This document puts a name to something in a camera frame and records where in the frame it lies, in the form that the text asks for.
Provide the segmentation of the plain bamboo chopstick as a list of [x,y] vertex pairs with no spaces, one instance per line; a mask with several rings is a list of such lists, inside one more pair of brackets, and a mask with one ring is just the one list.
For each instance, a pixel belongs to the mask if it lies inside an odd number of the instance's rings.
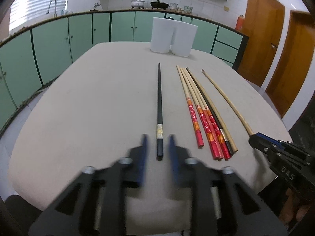
[[220,113],[218,112],[216,106],[214,105],[214,102],[212,101],[212,99],[209,97],[209,95],[205,91],[205,88],[200,84],[200,82],[192,74],[192,72],[190,71],[189,68],[186,68],[186,70],[189,73],[189,75],[191,76],[194,83],[196,84],[198,90],[201,92],[201,95],[204,98],[209,109],[211,110],[212,116],[214,117],[214,120],[216,120],[218,128],[220,129],[221,134],[223,135],[223,138],[225,140],[225,144],[226,144],[227,149],[230,153],[230,156],[233,156],[238,151],[238,148],[236,147],[236,144],[235,144],[229,130],[227,129],[223,118],[221,117]]
[[243,124],[245,130],[247,131],[249,136],[254,135],[254,131],[251,129],[243,115],[238,111],[233,102],[229,99],[229,97],[224,93],[224,91],[214,82],[214,80],[202,69],[202,73],[209,79],[212,85],[216,88],[217,91],[221,94],[221,96],[225,99],[225,101],[229,104],[232,110],[235,112],[236,116],[239,118],[240,122]]

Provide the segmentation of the black chopstick silver band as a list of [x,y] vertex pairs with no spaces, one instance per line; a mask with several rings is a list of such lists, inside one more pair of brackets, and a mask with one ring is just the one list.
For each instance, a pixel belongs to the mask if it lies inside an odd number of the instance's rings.
[[162,112],[162,86],[161,86],[161,65],[158,64],[157,84],[157,160],[163,159],[163,112]]

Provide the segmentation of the red patterned chopstick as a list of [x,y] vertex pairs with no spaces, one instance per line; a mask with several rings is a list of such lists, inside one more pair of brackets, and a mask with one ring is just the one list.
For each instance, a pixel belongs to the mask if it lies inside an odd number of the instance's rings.
[[209,143],[209,146],[210,146],[210,149],[211,149],[211,153],[212,153],[212,157],[214,160],[221,160],[222,157],[220,155],[220,152],[218,150],[218,147],[217,147],[217,144],[215,143],[215,139],[214,139],[214,136],[210,130],[210,127],[208,125],[208,122],[207,122],[207,119],[205,117],[205,114],[203,113],[203,109],[200,105],[200,102],[199,102],[199,98],[197,97],[195,91],[194,91],[194,88],[192,87],[192,85],[190,84],[190,81],[188,80],[186,74],[184,73],[184,69],[180,68],[180,71],[184,77],[184,80],[186,82],[186,85],[192,95],[192,98],[193,98],[193,101],[194,101],[194,104],[195,104],[195,107],[197,109],[197,112],[199,114],[199,117],[200,117],[200,120],[202,122],[202,125],[203,125],[203,128],[205,130],[205,134],[206,134],[206,137],[207,137],[207,140],[208,140],[208,143]]
[[185,94],[185,97],[186,97],[186,102],[187,102],[188,109],[189,109],[189,112],[190,112],[190,116],[191,116],[191,119],[192,119],[192,124],[193,124],[194,133],[195,133],[195,137],[196,137],[197,147],[199,149],[201,149],[204,146],[204,142],[203,142],[202,134],[201,134],[201,131],[200,131],[200,126],[199,126],[199,123],[197,121],[197,117],[196,117],[196,114],[195,114],[195,110],[194,110],[194,107],[193,107],[193,104],[192,104],[192,100],[191,100],[191,97],[190,97],[190,93],[188,91],[188,87],[187,87],[187,84],[186,84],[186,82],[184,80],[184,76],[183,76],[183,73],[182,73],[180,67],[177,65],[176,68],[177,68],[177,71],[178,71],[178,74],[179,74],[179,77],[180,77],[180,80],[181,80],[181,83],[182,83],[183,91],[184,91],[184,94]]
[[225,160],[229,160],[231,158],[231,156],[230,156],[230,153],[229,153],[229,151],[227,149],[227,146],[225,144],[225,140],[223,138],[223,135],[221,134],[221,131],[218,128],[216,120],[214,120],[214,117],[212,116],[212,112],[209,109],[208,105],[206,104],[206,102],[205,102],[204,98],[202,97],[202,95],[201,95],[201,98],[203,99],[203,104],[205,105],[205,108],[207,110],[207,114],[208,114],[209,119],[210,119],[210,121],[212,123],[212,126],[213,126],[213,128],[215,130],[216,138],[218,140],[218,143],[220,144],[220,148],[221,148],[221,151],[223,153],[224,159]]
[[201,94],[199,90],[197,89],[196,84],[193,82],[191,76],[189,75],[188,71],[185,68],[182,68],[182,71],[186,79],[189,81],[191,89],[194,91],[196,99],[198,100],[198,106],[200,108],[197,108],[197,110],[198,111],[202,110],[202,113],[203,113],[202,121],[205,121],[207,123],[209,133],[207,132],[206,134],[207,134],[207,138],[209,140],[210,146],[211,146],[212,156],[214,157],[214,160],[222,160],[224,156],[221,151],[220,144],[218,143],[218,140],[216,138],[215,130],[207,114],[205,105],[203,104],[203,99],[201,98]]

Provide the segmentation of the green kitchen counter cabinets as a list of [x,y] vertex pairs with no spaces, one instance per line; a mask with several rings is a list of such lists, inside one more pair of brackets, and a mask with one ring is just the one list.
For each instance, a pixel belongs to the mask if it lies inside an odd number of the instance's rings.
[[29,100],[99,43],[149,42],[154,18],[197,26],[193,49],[238,69],[249,38],[220,23],[161,10],[94,11],[24,27],[1,41],[1,130]]

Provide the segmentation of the wooden door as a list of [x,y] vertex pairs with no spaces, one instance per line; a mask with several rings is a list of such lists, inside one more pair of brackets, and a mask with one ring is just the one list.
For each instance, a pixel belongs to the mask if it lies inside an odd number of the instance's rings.
[[242,33],[249,37],[238,73],[261,87],[275,57],[285,7],[277,0],[248,0]]
[[308,74],[314,51],[314,19],[306,12],[290,12],[288,33],[275,72],[266,89],[283,118]]

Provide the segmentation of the right white plastic container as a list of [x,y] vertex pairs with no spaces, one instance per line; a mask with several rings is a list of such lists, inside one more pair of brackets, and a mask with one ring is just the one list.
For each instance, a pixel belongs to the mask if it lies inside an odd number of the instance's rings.
[[173,34],[171,52],[177,56],[190,55],[198,26],[178,21]]

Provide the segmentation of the white plastic container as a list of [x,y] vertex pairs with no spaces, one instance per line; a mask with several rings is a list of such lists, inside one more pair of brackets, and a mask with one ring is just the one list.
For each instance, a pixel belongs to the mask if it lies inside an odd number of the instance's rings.
[[154,17],[150,50],[155,53],[168,53],[176,26],[176,20]]
[[178,21],[173,34],[171,52],[177,56],[190,55],[198,26]]

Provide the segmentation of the left white plastic container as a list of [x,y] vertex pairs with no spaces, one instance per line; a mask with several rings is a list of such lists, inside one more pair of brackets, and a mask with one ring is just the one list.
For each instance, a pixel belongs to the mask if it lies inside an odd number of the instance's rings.
[[176,26],[176,20],[154,17],[150,50],[155,53],[168,53]]

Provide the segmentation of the black wok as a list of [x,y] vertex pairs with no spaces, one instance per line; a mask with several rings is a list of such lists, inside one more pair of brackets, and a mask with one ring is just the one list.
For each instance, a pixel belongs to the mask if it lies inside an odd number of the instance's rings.
[[164,3],[162,0],[151,1],[152,9],[166,10],[169,7],[168,3]]

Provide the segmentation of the white cooking pot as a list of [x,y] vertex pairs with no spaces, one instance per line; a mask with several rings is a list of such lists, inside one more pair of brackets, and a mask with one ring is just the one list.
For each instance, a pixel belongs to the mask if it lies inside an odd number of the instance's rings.
[[144,0],[131,0],[132,9],[143,9],[145,6]]

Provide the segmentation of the window blinds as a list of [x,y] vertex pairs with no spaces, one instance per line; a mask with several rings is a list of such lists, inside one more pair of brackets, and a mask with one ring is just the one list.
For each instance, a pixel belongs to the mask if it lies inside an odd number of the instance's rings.
[[9,29],[49,13],[57,14],[67,8],[67,0],[14,0],[11,5]]

